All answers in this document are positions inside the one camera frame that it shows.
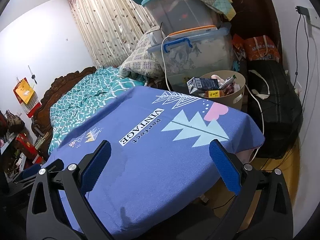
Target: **green patterned bedding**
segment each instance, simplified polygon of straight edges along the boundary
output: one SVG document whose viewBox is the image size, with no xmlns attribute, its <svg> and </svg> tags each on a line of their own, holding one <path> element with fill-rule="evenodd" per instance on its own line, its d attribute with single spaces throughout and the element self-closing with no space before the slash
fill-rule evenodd
<svg viewBox="0 0 320 240">
<path fill-rule="evenodd" d="M 73 128 L 78 127 L 96 111 L 129 88 L 146 84 L 144 76 L 139 75 L 137 80 L 133 80 L 121 78 L 118 74 L 117 68 L 100 68 L 94 74 L 85 76 L 51 106 L 53 138 L 49 155 Z"/>
</svg>

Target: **yellow floor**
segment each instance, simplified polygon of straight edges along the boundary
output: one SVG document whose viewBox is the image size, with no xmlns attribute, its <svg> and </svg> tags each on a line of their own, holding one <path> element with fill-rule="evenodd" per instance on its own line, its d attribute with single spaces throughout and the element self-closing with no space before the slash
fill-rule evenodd
<svg viewBox="0 0 320 240">
<path fill-rule="evenodd" d="M 251 163 L 256 169 L 260 169 L 265 162 L 267 163 L 264 165 L 263 170 L 269 171 L 276 168 L 283 160 L 285 160 L 281 166 L 279 166 L 279 169 L 282 170 L 284 179 L 287 183 L 291 204 L 293 205 L 295 201 L 295 197 L 297 194 L 297 188 L 298 188 L 298 180 L 299 180 L 299 170 L 300 170 L 300 152 L 299 152 L 299 142 L 296 141 L 295 145 L 292 147 L 292 149 L 287 152 L 283 159 L 281 160 L 268 160 L 267 159 L 260 159 L 256 158 Z M 233 192 L 228 191 L 226 186 L 224 185 L 222 179 L 219 179 L 219 181 L 206 193 L 205 196 L 209 198 L 208 206 L 211 208 L 216 208 L 219 206 L 222 206 L 225 204 L 232 196 Z M 255 211 L 255 208 L 258 204 L 260 192 L 257 192 L 252 205 L 247 213 L 246 218 L 244 219 L 244 223 L 242 224 L 240 231 L 244 230 L 248 227 L 252 215 Z M 214 212 L 218 217 L 222 217 L 223 214 L 227 211 L 229 205 L 231 204 L 232 200 L 225 205 L 224 207 L 215 209 Z"/>
</svg>

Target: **pillow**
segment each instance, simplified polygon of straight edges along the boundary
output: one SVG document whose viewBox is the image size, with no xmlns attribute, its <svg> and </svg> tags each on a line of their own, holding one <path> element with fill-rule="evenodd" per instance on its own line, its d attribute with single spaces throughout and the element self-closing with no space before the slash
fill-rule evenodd
<svg viewBox="0 0 320 240">
<path fill-rule="evenodd" d="M 159 26 L 152 27 L 149 32 L 158 28 Z M 145 33 L 132 54 L 119 67 L 120 76 L 125 78 L 137 73 L 154 79 L 163 78 L 164 72 L 156 60 L 156 56 L 147 51 L 150 47 L 151 42 Z"/>
</svg>

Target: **blue gripper pad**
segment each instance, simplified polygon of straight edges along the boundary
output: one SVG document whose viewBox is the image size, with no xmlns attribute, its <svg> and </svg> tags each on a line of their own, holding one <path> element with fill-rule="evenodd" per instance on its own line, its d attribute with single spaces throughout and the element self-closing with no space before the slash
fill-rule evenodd
<svg viewBox="0 0 320 240">
<path fill-rule="evenodd" d="M 241 190 L 240 174 L 229 160 L 223 146 L 212 141 L 209 146 L 209 154 L 228 190 L 238 195 Z"/>
<path fill-rule="evenodd" d="M 111 145 L 104 140 L 93 153 L 93 158 L 81 174 L 80 191 L 85 194 L 93 190 L 100 174 L 111 157 Z"/>
</svg>

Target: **curtain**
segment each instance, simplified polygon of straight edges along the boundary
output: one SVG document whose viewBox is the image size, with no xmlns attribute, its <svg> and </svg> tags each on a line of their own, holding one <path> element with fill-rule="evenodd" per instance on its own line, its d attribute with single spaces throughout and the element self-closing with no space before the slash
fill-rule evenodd
<svg viewBox="0 0 320 240">
<path fill-rule="evenodd" d="M 156 22 L 131 0 L 68 0 L 96 67 L 119 66 Z"/>
</svg>

